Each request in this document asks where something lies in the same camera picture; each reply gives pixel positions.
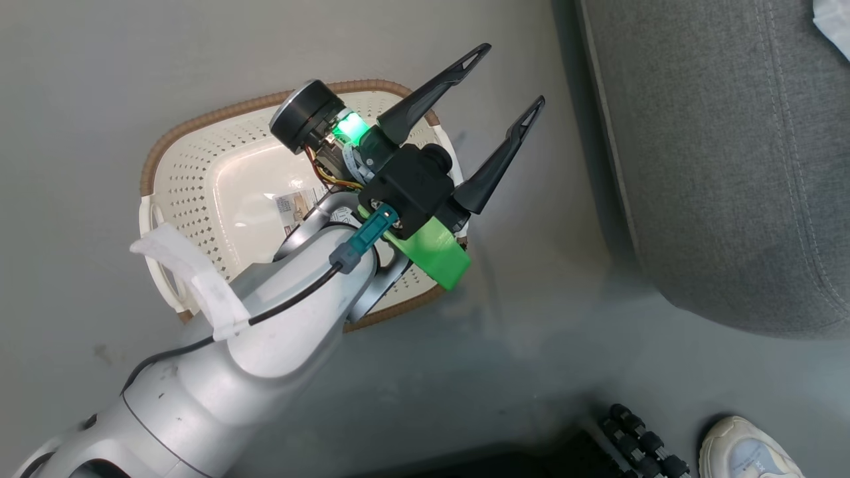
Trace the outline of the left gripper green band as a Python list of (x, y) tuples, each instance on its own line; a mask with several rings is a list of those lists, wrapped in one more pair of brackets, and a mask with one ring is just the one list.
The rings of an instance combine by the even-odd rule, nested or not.
[[(355, 91), (351, 84), (309, 80), (289, 94), (268, 128), (292, 153), (306, 154), (319, 181), (330, 189), (357, 191), (376, 181), (374, 191), (397, 193), (400, 173), (391, 161), (397, 145), (406, 142), (416, 122), (450, 88), (461, 84), (491, 48), (489, 43), (476, 46), (403, 100), (398, 95), (392, 100), (372, 99), (361, 111), (340, 93), (373, 96), (381, 93), (377, 84)], [(455, 189), (453, 199), (462, 209), (481, 214), (545, 105), (543, 95), (535, 99), (508, 128), (504, 142)]]

